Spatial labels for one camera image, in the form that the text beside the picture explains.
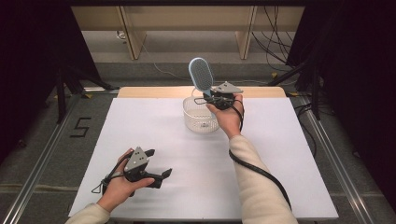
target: person's left hand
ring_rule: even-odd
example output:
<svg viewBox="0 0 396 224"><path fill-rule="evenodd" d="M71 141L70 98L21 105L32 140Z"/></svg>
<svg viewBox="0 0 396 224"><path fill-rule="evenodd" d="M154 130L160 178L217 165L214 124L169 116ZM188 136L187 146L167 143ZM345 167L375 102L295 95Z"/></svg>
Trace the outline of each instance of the person's left hand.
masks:
<svg viewBox="0 0 396 224"><path fill-rule="evenodd" d="M128 149L122 156L120 156L119 160L132 151L134 150L131 148ZM122 173L127 161L128 160L124 160L117 168L116 172ZM111 211L113 211L113 209L118 205L124 203L132 192L137 189L144 188L153 182L153 178L144 178L136 182L130 182L124 176L113 178L108 184L105 194L101 199L99 199L97 204L111 213Z"/></svg>

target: white tabletop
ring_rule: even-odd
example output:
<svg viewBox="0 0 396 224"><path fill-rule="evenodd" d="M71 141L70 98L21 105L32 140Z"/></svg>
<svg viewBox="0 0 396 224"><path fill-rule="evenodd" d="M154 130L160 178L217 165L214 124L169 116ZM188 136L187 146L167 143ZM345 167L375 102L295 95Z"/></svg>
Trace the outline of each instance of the white tabletop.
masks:
<svg viewBox="0 0 396 224"><path fill-rule="evenodd" d="M160 189L139 189L116 208L114 218L133 220L240 220L240 203L228 139L218 129L194 133L184 124L181 98L117 98L70 216L96 202L94 189L128 148L156 149L147 171L173 168ZM289 194L299 219L338 215L288 98L246 98L242 134L251 140Z"/></svg>

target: white sleeve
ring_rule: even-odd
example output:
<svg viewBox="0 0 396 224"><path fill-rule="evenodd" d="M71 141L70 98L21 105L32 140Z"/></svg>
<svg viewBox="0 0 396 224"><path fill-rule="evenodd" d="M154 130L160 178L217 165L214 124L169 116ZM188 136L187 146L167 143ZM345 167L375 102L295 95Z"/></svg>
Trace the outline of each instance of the white sleeve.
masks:
<svg viewBox="0 0 396 224"><path fill-rule="evenodd" d="M242 161L269 172L255 147L244 136L233 137L230 140L230 150ZM272 180L238 163L234 167L244 224L298 223L279 187Z"/></svg>
<svg viewBox="0 0 396 224"><path fill-rule="evenodd" d="M110 213L97 203L88 204L75 213L65 224L104 224L110 219Z"/></svg>

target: clear plastic basket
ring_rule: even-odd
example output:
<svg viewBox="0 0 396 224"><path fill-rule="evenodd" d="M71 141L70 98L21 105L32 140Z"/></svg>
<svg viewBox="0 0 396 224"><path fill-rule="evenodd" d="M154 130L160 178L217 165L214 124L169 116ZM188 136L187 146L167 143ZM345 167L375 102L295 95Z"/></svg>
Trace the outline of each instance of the clear plastic basket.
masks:
<svg viewBox="0 0 396 224"><path fill-rule="evenodd" d="M207 109L204 99L194 96L184 99L183 110L184 122L193 132L211 133L219 128L216 117Z"/></svg>

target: brush head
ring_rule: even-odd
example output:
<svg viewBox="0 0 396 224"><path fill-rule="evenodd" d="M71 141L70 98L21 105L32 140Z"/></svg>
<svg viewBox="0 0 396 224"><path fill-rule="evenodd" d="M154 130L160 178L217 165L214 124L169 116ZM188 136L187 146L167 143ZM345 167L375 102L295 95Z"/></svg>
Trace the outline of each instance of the brush head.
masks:
<svg viewBox="0 0 396 224"><path fill-rule="evenodd" d="M194 58L189 64L189 72L198 91L208 92L213 86L213 76L209 64L202 58Z"/></svg>

